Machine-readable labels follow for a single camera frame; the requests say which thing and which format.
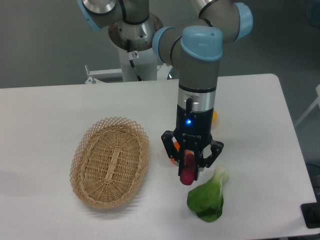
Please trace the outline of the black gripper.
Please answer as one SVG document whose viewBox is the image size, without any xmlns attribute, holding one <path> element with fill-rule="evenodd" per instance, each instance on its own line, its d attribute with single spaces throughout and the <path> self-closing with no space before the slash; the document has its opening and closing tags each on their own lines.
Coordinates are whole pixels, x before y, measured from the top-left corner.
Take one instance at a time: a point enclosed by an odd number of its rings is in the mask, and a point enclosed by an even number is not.
<svg viewBox="0 0 320 240">
<path fill-rule="evenodd" d="M 178 163 L 178 176 L 181 176 L 185 167 L 185 150 L 194 152 L 195 181 L 199 178 L 200 169 L 210 168 L 221 154 L 224 143 L 212 140 L 211 135 L 213 112 L 214 108 L 208 111 L 187 113 L 184 108 L 177 105 L 175 130 L 166 130 L 161 140 L 168 157 Z M 178 150 L 173 138 L 179 144 Z M 211 154 L 204 157 L 203 152 L 208 145 L 210 145 Z"/>
</svg>

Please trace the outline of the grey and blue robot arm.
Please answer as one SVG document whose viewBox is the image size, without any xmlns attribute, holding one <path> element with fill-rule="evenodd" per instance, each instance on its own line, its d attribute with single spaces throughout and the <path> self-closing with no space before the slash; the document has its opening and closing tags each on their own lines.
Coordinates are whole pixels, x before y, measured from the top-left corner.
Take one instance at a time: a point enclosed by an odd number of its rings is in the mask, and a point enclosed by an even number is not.
<svg viewBox="0 0 320 240">
<path fill-rule="evenodd" d="M 157 61 L 179 70 L 176 127 L 161 139 L 178 165 L 184 185 L 198 179 L 223 150 L 211 134 L 223 44 L 248 35 L 253 16 L 244 3 L 195 0 L 198 18 L 185 27 L 165 27 L 147 0 L 80 0 L 78 6 L 93 30 L 108 27 L 117 47 L 125 82 L 157 78 Z"/>
</svg>

